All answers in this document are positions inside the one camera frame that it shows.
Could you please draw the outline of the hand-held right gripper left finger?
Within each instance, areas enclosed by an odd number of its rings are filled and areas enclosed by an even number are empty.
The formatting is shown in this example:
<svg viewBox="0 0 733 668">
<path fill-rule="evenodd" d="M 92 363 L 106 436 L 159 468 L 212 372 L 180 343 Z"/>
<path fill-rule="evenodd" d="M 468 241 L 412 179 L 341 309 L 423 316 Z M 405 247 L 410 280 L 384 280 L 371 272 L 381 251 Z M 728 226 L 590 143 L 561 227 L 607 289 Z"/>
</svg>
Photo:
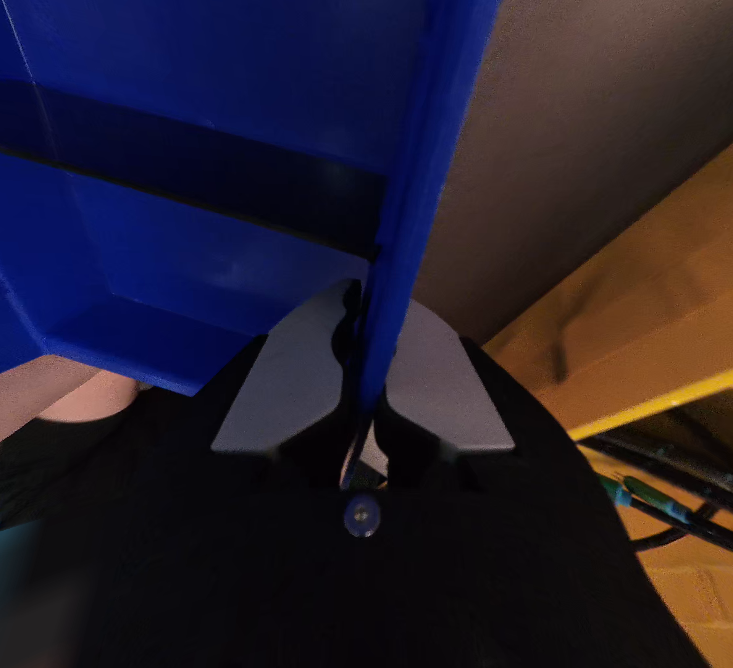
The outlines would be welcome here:
<svg viewBox="0 0 733 668">
<path fill-rule="evenodd" d="M 342 279 L 271 329 L 212 441 L 214 453 L 272 453 L 336 409 L 344 371 L 334 335 L 361 300 L 361 280 Z"/>
</svg>

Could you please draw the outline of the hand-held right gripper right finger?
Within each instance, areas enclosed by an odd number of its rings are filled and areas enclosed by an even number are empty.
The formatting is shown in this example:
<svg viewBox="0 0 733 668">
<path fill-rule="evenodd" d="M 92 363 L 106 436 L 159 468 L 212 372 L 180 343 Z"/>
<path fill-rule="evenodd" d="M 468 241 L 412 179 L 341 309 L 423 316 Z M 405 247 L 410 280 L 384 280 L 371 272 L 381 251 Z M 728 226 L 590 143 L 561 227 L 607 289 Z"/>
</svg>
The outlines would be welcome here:
<svg viewBox="0 0 733 668">
<path fill-rule="evenodd" d="M 457 332 L 410 301 L 386 377 L 390 410 L 453 453 L 506 453 L 515 442 Z"/>
</svg>

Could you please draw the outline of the yellow plastic bin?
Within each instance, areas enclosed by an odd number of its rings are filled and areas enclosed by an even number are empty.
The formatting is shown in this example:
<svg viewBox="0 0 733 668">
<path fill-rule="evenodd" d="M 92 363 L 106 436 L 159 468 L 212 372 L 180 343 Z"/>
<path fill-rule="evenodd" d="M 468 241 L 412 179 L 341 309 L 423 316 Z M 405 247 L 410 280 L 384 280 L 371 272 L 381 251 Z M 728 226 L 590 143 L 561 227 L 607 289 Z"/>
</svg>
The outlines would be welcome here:
<svg viewBox="0 0 733 668">
<path fill-rule="evenodd" d="M 484 350 L 591 467 L 731 532 L 732 149 Z"/>
</svg>

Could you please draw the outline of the blue plastic bin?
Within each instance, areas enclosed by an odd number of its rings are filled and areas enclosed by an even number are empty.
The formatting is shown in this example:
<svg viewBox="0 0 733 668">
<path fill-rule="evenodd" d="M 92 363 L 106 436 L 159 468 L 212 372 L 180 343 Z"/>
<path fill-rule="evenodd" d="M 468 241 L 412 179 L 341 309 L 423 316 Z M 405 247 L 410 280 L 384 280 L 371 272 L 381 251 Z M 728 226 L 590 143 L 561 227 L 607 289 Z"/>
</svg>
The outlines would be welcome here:
<svg viewBox="0 0 733 668">
<path fill-rule="evenodd" d="M 361 278 L 341 487 L 502 0 L 2 0 L 2 371 L 184 395 Z"/>
</svg>

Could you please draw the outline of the person's left forearm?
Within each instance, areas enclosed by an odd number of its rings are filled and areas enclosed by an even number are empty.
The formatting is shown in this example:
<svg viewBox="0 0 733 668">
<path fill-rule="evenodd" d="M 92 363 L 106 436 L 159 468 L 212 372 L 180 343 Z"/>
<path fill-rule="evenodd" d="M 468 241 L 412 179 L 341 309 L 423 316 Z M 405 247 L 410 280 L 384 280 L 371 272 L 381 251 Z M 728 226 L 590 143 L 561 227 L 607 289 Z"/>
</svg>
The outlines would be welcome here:
<svg viewBox="0 0 733 668">
<path fill-rule="evenodd" d="M 141 390 L 137 380 L 102 370 L 37 414 L 36 418 L 64 424 L 98 421 L 124 411 Z"/>
</svg>

